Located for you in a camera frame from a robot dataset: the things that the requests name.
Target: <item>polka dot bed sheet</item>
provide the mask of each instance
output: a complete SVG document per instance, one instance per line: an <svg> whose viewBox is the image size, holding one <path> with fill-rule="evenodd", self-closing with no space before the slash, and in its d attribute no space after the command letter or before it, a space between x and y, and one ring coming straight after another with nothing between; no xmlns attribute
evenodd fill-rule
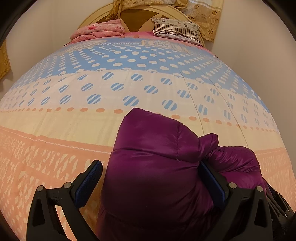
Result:
<svg viewBox="0 0 296 241"><path fill-rule="evenodd" d="M32 67L0 101L0 210L20 240L36 187L71 182L95 159L105 171L118 128L133 107L177 119L198 136L217 133L221 146L250 148L263 177L295 210L289 156L252 88L202 47L136 33L65 46ZM80 209L92 229L102 183Z"/></svg>

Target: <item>blue gripper pad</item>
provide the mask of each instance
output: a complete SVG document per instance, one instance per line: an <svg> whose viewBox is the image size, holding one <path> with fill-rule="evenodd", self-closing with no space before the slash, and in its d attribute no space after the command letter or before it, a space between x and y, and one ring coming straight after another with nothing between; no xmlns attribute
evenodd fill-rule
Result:
<svg viewBox="0 0 296 241"><path fill-rule="evenodd" d="M229 194L226 179L203 161L198 166L198 175L209 191L214 206L223 209Z"/></svg>
<svg viewBox="0 0 296 241"><path fill-rule="evenodd" d="M77 208L84 207L103 173L103 165L94 160L87 170L73 181L71 196Z"/></svg>

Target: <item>purple puffer jacket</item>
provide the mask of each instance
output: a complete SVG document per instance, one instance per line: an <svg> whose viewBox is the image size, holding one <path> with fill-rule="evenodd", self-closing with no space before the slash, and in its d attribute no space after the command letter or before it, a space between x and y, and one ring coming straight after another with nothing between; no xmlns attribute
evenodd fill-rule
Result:
<svg viewBox="0 0 296 241"><path fill-rule="evenodd" d="M219 147L182 123L132 109L119 128L102 189L101 241L197 241L219 216L197 167L207 159L238 187L265 186L255 154Z"/></svg>

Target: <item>curtain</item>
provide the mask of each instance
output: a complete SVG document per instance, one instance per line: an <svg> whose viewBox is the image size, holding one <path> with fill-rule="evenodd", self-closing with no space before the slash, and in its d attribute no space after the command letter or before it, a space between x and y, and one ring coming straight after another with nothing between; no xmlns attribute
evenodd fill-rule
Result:
<svg viewBox="0 0 296 241"><path fill-rule="evenodd" d="M141 5L169 4L187 15L200 27L206 40L214 42L224 0L114 0L113 8L106 20L120 18L120 13L128 8Z"/></svg>
<svg viewBox="0 0 296 241"><path fill-rule="evenodd" d="M6 42L0 47L0 79L11 70L9 59L6 52Z"/></svg>

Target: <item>silver bolt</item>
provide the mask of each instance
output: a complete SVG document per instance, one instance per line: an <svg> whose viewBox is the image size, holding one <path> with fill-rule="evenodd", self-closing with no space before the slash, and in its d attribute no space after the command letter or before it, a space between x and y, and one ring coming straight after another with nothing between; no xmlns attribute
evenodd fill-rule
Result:
<svg viewBox="0 0 296 241"><path fill-rule="evenodd" d="M71 185L72 185L72 183L70 183L70 182L67 182L67 183L65 183L65 184L64 184L64 188L70 188L70 187L71 187Z"/></svg>
<svg viewBox="0 0 296 241"><path fill-rule="evenodd" d="M41 192L42 190L43 190L43 186L42 185L37 187L37 191L38 192Z"/></svg>
<svg viewBox="0 0 296 241"><path fill-rule="evenodd" d="M229 187L232 189L235 189L237 187L237 185L235 183L229 183Z"/></svg>
<svg viewBox="0 0 296 241"><path fill-rule="evenodd" d="M259 192L263 192L263 187L258 186L258 187L257 187L257 190L258 190Z"/></svg>

